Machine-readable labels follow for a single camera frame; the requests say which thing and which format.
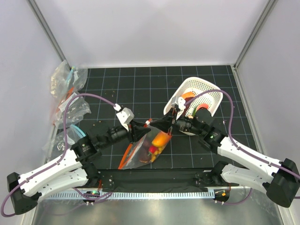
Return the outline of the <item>clear zip bag orange zipper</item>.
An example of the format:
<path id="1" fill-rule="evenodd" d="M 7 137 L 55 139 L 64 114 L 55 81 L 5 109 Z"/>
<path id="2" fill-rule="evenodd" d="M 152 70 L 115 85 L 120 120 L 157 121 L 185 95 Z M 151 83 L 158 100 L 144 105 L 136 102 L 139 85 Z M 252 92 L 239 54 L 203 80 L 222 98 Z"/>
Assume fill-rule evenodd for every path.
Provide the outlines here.
<path id="1" fill-rule="evenodd" d="M 127 147 L 121 161 L 119 164 L 118 169 L 119 170 L 125 170 L 125 169 L 135 169 L 140 166 L 144 166 L 147 164 L 152 163 L 151 161 L 148 163 L 142 163 L 139 161 L 138 156 L 140 151 L 149 151 L 149 147 L 153 146 L 152 141 L 155 138 L 155 136 L 162 132 L 161 130 L 152 127 L 150 125 L 150 122 L 152 122 L 152 119 L 149 119 L 146 121 L 146 125 L 151 128 L 151 131 L 146 134 L 142 139 L 135 143 L 129 144 Z"/>

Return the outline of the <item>dark red passion fruit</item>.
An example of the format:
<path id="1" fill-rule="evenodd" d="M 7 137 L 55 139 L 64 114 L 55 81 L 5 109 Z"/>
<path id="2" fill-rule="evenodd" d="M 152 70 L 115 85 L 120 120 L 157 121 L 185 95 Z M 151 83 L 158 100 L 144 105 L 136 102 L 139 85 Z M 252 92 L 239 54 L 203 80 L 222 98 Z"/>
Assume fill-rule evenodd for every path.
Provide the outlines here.
<path id="1" fill-rule="evenodd" d="M 148 151 L 140 151 L 139 152 L 138 159 L 140 162 L 148 163 L 148 162 L 150 162 L 151 158 L 152 158 L 152 154 L 149 153 Z"/>

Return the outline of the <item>white perforated plastic basket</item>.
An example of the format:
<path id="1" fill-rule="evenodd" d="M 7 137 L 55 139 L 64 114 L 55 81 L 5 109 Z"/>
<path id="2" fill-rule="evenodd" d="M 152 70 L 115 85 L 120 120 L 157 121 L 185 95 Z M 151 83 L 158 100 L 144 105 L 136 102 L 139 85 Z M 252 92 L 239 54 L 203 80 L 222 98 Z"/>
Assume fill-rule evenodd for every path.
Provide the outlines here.
<path id="1" fill-rule="evenodd" d="M 191 103 L 185 117 L 188 118 L 188 115 L 193 116 L 193 119 L 189 119 L 192 122 L 192 133 L 194 135 L 207 133 L 212 127 L 213 116 L 223 99 L 223 93 L 219 87 L 204 79 L 197 77 L 185 79 L 164 107 L 164 116 L 170 116 L 170 109 L 173 109 L 171 99 L 174 96 L 181 97 L 182 94 L 189 91 L 194 92 L 195 97 L 185 103 L 185 106 Z M 209 108 L 202 108 L 197 111 L 196 107 L 203 103 L 208 104 Z"/>

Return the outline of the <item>red chili pepper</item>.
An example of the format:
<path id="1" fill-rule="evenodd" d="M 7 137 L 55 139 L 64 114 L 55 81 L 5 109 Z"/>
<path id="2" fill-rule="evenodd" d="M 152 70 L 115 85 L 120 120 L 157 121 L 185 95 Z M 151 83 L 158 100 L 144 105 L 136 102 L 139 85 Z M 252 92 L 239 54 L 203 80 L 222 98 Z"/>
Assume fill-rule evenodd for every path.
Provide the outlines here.
<path id="1" fill-rule="evenodd" d="M 150 146 L 149 147 L 149 153 L 152 154 L 152 155 L 158 154 L 158 147 L 156 147 L 156 146 Z"/>

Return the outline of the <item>yellow orange ginger root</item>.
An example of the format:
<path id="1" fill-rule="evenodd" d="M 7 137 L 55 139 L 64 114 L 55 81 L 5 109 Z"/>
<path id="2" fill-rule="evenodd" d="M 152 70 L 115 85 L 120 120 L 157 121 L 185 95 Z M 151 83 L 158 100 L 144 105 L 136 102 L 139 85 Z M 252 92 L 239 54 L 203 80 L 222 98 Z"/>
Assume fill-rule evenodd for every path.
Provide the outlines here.
<path id="1" fill-rule="evenodd" d="M 149 148 L 149 153 L 151 155 L 151 162 L 154 162 L 156 160 L 156 158 L 162 153 L 162 151 L 164 150 L 164 147 L 156 147 L 156 146 L 151 146 Z"/>

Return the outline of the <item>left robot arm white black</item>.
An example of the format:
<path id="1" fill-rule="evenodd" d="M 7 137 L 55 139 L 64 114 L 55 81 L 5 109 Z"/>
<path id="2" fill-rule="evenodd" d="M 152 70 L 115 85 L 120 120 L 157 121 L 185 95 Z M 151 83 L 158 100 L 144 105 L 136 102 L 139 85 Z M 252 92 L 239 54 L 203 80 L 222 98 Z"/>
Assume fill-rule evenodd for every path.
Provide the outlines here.
<path id="1" fill-rule="evenodd" d="M 57 192 L 69 188 L 98 185 L 100 174 L 93 161 L 102 156 L 102 150 L 124 139 L 135 143 L 149 133 L 151 128 L 140 122 L 132 121 L 128 128 L 110 128 L 107 123 L 99 122 L 86 132 L 63 154 L 24 174 L 13 172 L 7 176 L 10 199 L 14 215 L 24 214 L 37 204 Z"/>

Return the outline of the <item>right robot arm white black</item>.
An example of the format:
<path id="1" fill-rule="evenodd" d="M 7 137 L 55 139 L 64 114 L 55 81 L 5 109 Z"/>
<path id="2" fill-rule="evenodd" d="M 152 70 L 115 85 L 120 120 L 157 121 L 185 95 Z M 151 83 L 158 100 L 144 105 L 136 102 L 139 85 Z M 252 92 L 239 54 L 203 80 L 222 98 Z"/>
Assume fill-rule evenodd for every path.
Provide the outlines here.
<path id="1" fill-rule="evenodd" d="M 234 183 L 256 189 L 279 206 L 291 206 L 300 188 L 300 175 L 296 164 L 286 158 L 284 161 L 263 155 L 233 139 L 215 122 L 211 113 L 201 108 L 193 118 L 176 118 L 170 111 L 165 117 L 150 122 L 150 125 L 164 131 L 181 131 L 199 137 L 199 144 L 215 154 L 239 163 L 239 169 L 226 162 L 217 163 L 211 171 L 211 180 L 221 186 Z"/>

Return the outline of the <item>clear bag with white label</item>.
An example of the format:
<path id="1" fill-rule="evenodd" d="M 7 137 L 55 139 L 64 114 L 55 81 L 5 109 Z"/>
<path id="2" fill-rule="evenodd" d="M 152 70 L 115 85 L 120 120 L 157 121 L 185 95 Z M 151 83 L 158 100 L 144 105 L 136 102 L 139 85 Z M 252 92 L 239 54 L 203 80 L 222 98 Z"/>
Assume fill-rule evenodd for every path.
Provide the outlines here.
<path id="1" fill-rule="evenodd" d="M 66 106 L 73 97 L 78 95 L 78 91 L 68 91 L 62 98 L 55 98 L 55 100 L 58 101 L 58 105 L 52 116 L 52 123 L 57 129 L 63 129 L 63 118 Z M 88 113 L 91 113 L 90 105 L 85 101 L 84 97 L 76 98 L 67 109 L 66 127 L 68 128 L 71 125 L 76 125 L 82 121 L 84 115 Z"/>

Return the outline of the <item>black grid cutting mat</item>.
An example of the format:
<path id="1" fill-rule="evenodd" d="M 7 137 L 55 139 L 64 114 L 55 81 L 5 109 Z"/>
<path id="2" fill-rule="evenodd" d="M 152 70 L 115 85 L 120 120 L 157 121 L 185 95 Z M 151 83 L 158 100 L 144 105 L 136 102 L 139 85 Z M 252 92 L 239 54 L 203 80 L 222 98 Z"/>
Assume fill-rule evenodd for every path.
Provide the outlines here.
<path id="1" fill-rule="evenodd" d="M 137 121 L 145 122 L 163 116 L 166 103 L 189 77 L 202 78 L 226 91 L 227 95 L 215 113 L 216 121 L 227 128 L 229 117 L 233 116 L 232 136 L 256 149 L 240 91 L 229 65 L 90 68 L 82 91 L 130 108 Z M 222 160 L 223 157 L 204 150 L 196 136 L 177 132 L 158 159 L 145 168 L 210 168 Z"/>

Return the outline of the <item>orange papaya slice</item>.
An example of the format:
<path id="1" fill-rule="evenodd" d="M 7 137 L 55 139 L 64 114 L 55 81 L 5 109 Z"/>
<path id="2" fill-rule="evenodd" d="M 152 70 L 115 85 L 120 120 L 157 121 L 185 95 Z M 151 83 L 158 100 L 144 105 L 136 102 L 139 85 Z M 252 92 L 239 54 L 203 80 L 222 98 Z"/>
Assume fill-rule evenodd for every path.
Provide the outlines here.
<path id="1" fill-rule="evenodd" d="M 186 101 L 187 99 L 192 99 L 195 97 L 195 93 L 192 91 L 186 92 L 184 94 L 181 95 L 182 98 L 184 98 Z"/>

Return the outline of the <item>watermelon slice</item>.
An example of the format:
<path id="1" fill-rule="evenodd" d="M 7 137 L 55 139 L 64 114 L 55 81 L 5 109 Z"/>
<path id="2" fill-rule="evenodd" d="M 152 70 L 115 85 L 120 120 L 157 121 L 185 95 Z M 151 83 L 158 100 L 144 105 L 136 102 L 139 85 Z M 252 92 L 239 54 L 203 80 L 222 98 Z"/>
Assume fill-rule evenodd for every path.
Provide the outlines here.
<path id="1" fill-rule="evenodd" d="M 208 108 L 209 108 L 209 105 L 208 105 L 208 104 L 205 104 L 205 103 L 200 104 L 200 105 L 198 105 L 198 106 L 196 107 L 196 110 L 198 111 L 199 109 L 202 109 L 202 108 L 208 109 Z"/>

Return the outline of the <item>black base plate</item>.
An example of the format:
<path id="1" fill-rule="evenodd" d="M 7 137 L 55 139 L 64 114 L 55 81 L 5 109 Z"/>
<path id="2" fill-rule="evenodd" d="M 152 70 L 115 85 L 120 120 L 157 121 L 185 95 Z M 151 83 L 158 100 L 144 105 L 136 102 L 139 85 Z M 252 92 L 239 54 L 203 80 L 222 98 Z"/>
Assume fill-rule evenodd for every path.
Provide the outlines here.
<path id="1" fill-rule="evenodd" d="M 227 187 L 229 184 L 210 175 L 210 168 L 98 170 L 96 180 L 77 188 L 97 188 L 119 192 L 197 191 L 205 187 Z"/>

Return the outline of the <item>aluminium frame rail right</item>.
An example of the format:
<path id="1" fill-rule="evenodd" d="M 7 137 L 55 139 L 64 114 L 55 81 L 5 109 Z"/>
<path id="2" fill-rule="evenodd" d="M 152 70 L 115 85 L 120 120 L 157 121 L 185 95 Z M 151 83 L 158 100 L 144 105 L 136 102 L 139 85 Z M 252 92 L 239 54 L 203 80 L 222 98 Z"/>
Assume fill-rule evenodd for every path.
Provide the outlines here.
<path id="1" fill-rule="evenodd" d="M 269 15 L 271 14 L 274 6 L 276 5 L 277 0 L 268 0 L 265 7 L 263 8 L 257 22 L 255 23 L 247 41 L 245 42 L 239 56 L 237 57 L 236 62 L 234 63 L 233 67 L 235 70 L 240 66 L 243 59 L 245 58 L 247 52 L 249 51 L 251 45 L 255 41 L 256 37 L 258 36 L 259 32 L 263 28 L 265 22 L 267 21 Z"/>

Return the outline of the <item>aluminium frame rail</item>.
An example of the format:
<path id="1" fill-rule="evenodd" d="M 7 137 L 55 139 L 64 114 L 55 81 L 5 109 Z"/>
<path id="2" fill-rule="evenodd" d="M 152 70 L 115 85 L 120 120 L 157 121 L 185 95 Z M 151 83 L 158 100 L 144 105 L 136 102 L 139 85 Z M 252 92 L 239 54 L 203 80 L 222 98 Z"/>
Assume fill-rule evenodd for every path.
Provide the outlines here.
<path id="1" fill-rule="evenodd" d="M 36 3 L 35 0 L 26 0 L 28 3 L 29 7 L 31 8 L 34 16 L 37 18 L 42 30 L 44 31 L 45 35 L 47 36 L 50 44 L 52 45 L 54 51 L 56 52 L 57 56 L 61 61 L 65 61 L 67 63 L 67 66 L 69 69 L 71 69 L 71 66 L 68 62 L 68 60 L 65 57 L 65 54 L 63 53 L 60 45 L 58 44 L 50 26 L 48 25 L 42 11 L 40 10 L 38 4 Z"/>
<path id="2" fill-rule="evenodd" d="M 236 62 L 234 63 L 233 67 L 235 70 L 240 66 L 243 59 L 245 58 L 247 52 L 249 51 L 251 45 L 255 41 L 256 37 L 258 36 L 259 32 L 263 28 L 265 22 L 267 21 L 269 15 L 271 14 L 274 6 L 276 5 L 277 0 L 268 0 L 265 7 L 263 8 L 257 22 L 255 23 L 247 41 L 245 42 L 239 56 L 237 57 Z"/>

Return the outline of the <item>aluminium frame rail left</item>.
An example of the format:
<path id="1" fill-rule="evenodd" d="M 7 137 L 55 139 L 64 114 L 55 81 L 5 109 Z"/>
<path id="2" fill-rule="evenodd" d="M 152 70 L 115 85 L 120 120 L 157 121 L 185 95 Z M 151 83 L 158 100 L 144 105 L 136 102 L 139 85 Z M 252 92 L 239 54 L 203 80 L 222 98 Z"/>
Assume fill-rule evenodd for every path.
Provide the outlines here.
<path id="1" fill-rule="evenodd" d="M 35 0 L 26 0 L 28 3 L 29 7 L 31 8 L 34 16 L 37 18 L 42 30 L 44 31 L 45 35 L 47 36 L 50 44 L 52 45 L 54 51 L 56 52 L 57 56 L 61 61 L 65 61 L 67 63 L 67 66 L 69 69 L 71 69 L 71 66 L 68 62 L 68 60 L 65 57 L 65 54 L 63 53 L 60 45 L 58 44 L 50 26 L 48 25 L 42 11 L 40 10 L 38 4 L 36 3 Z"/>

